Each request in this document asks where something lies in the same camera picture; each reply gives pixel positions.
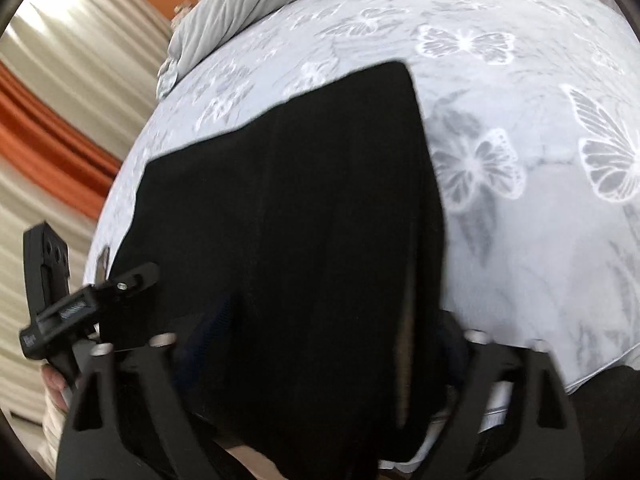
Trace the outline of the left hand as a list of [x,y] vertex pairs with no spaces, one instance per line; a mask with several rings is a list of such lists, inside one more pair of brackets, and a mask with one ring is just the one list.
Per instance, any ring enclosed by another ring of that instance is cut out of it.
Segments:
[[70,407],[72,392],[64,377],[50,364],[44,363],[40,367],[41,378],[47,395],[53,405],[61,412],[67,413]]

